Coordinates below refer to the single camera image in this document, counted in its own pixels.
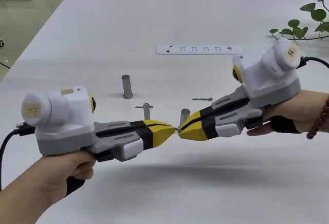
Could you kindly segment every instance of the white motor housing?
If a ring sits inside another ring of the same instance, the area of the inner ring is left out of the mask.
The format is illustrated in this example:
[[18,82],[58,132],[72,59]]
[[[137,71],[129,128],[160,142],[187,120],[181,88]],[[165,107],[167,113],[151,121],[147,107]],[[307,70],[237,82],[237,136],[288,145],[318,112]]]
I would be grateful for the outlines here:
[[53,94],[30,93],[22,103],[23,119],[36,127],[35,136],[44,155],[69,153],[93,145],[93,112],[93,99],[84,87]]
[[260,59],[234,57],[234,70],[254,107],[280,103],[301,90],[296,73],[300,58],[298,47],[286,38],[279,39]]

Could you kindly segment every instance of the metal pin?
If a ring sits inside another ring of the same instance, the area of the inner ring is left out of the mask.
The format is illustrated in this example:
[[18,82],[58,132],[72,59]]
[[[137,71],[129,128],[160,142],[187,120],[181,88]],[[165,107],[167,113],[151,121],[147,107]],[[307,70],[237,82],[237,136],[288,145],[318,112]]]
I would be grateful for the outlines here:
[[143,110],[144,110],[144,119],[145,120],[150,120],[151,119],[151,111],[150,111],[149,103],[144,103]]
[[212,101],[212,98],[193,98],[193,101]]
[[135,106],[135,108],[144,108],[144,106]]
[[132,93],[132,86],[130,84],[129,75],[122,76],[122,85],[123,85],[123,98],[131,99],[134,94]]
[[180,122],[179,127],[185,123],[185,121],[189,118],[191,111],[187,108],[184,108],[180,112]]

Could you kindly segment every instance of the power strip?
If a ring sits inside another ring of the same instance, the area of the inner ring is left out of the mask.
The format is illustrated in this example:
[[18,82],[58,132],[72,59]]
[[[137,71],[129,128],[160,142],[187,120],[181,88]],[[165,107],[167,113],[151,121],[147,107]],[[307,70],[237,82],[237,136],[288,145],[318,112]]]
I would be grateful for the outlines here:
[[156,47],[157,54],[240,54],[239,46],[233,45],[160,45]]

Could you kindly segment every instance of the bracelet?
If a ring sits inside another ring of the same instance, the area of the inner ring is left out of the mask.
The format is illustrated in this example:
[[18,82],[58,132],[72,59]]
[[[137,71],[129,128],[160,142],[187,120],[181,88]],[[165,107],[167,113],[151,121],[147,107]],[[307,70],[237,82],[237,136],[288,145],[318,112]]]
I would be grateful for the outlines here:
[[326,119],[329,118],[329,98],[325,102],[325,106],[323,107],[320,117],[314,122],[312,128],[307,133],[306,137],[308,139],[314,139],[318,131],[320,130],[321,126],[324,124]]

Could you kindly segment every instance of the hand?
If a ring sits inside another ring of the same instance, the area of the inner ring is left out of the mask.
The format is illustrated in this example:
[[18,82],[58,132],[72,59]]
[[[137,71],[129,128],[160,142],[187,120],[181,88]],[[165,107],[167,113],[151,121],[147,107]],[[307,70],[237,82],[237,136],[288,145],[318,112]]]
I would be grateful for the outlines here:
[[74,176],[77,179],[91,179],[95,159],[92,154],[78,151],[62,156],[42,157],[21,177],[34,184],[33,188],[41,191],[51,204],[65,197],[66,179]]
[[[308,132],[319,118],[328,97],[329,94],[326,93],[302,90],[290,100],[266,109],[263,113],[263,120],[266,122],[271,117],[283,116],[293,120],[299,132]],[[320,131],[329,132],[329,120],[324,123]],[[271,132],[273,129],[270,123],[265,123],[261,127],[249,130],[247,135],[259,136]]]

